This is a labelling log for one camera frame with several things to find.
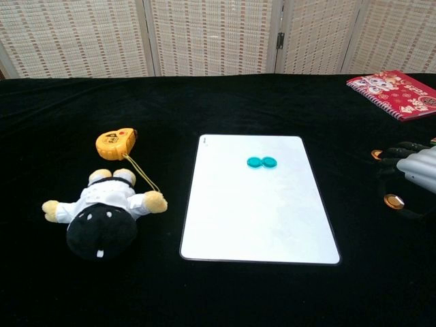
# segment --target woven screen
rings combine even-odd
[[[436,2],[370,1],[356,38],[347,73],[436,73]]]
[[[337,74],[361,0],[285,1],[277,72]]]
[[[148,75],[134,0],[5,0],[0,6],[0,41],[19,77]]]
[[[272,4],[278,1],[150,1],[161,75],[266,71]]]

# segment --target plush toy paw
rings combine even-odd
[[[51,223],[57,223],[56,208],[59,202],[50,200],[42,205],[42,210],[46,213],[45,218]]]
[[[97,169],[91,175],[89,175],[89,183],[96,181],[101,178],[112,177],[112,173],[107,169]]]
[[[127,179],[132,184],[132,186],[135,186],[135,184],[136,184],[135,174],[133,172],[131,172],[130,170],[125,169],[125,168],[115,170],[114,177],[121,177],[121,178]]]
[[[150,210],[151,213],[162,213],[168,208],[164,195],[156,191],[149,191],[145,193],[144,205]]]

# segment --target black velvet cloth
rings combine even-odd
[[[436,75],[412,76],[436,88]],[[429,144],[436,116],[401,123],[347,87],[351,77],[1,81],[2,326],[433,326],[436,227],[386,207],[370,152]],[[168,211],[139,219],[138,237],[119,259],[85,262],[67,248],[67,226],[47,222],[41,205],[77,200],[96,169],[132,169],[95,150],[98,135],[121,127],[138,130],[131,156]],[[205,133],[302,137],[342,263],[183,260]],[[435,204],[410,182],[398,187],[417,211]],[[149,190],[140,178],[135,188]]]

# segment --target red notebook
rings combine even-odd
[[[400,121],[436,113],[436,90],[398,70],[355,77],[347,85]]]

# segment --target string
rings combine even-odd
[[[142,170],[141,167],[127,153],[123,154],[123,157],[129,163],[131,163],[138,174],[151,186],[153,191],[158,191],[160,193],[160,189],[157,187],[157,185],[145,174],[144,170]]]

